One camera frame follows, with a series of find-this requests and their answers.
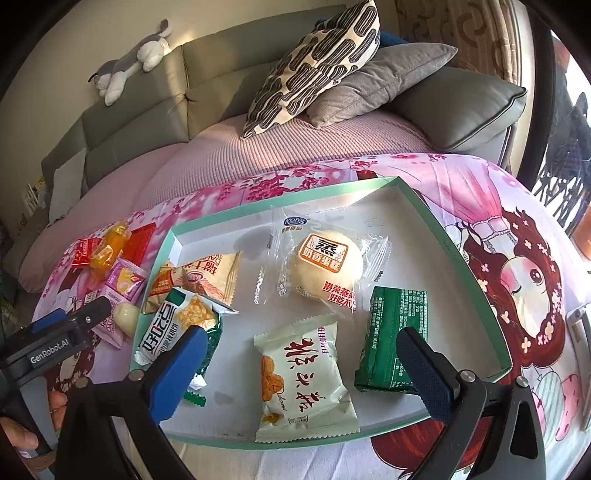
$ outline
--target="white snack package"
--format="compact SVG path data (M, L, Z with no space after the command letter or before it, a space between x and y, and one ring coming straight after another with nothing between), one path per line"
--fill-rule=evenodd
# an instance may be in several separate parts
M276 288L280 296L293 291L331 308L354 311L360 303L359 295L362 299L371 295L372 283L388 261L391 249L387 237L354 232L288 209L276 209L255 303L265 304Z
M257 335L263 411L256 441L288 442L356 433L359 421L337 367L338 314Z

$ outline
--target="cartoon face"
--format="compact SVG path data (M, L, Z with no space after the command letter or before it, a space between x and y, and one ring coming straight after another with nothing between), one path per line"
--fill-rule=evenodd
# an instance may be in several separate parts
M513 298L521 327L536 337L550 307L544 274L528 258L513 257L503 265L501 284Z

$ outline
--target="screw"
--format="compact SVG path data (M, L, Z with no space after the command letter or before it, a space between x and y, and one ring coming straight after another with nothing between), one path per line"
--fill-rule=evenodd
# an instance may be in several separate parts
M519 385L521 388L527 388L530 386L530 381L527 380L523 375L518 376L515 379L515 383Z
M127 378L129 378L132 382L138 382L140 380L142 380L142 378L144 377L144 371L137 369L137 370L133 370L131 372L129 372L129 375L127 375Z
M464 382L472 383L476 380L476 374L472 370L462 370L460 377Z
M76 388L86 388L86 386L88 385L88 377L80 377L78 380L76 380Z

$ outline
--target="logo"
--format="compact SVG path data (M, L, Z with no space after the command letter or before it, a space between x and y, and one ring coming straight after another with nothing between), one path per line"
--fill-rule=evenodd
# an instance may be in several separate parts
M187 280L191 283L197 283L198 281L202 281L205 278L200 272L189 272L187 273Z
M29 356L29 361L31 362L32 366L37 366L38 364L45 363L48 361L53 355L58 353L61 349L69 347L70 340L67 336L56 340L54 345L51 346L43 346L40 349L34 351Z
M283 220L285 226L305 225L306 223L308 223L308 220L302 217L287 217Z

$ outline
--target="transparent wrapper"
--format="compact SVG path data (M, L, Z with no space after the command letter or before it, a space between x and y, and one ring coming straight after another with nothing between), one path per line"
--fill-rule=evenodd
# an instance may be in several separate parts
M388 237L355 232L288 209L274 210L272 240L255 303L265 304L275 291L281 297L295 292L332 309L357 310L369 305L373 283L391 248Z

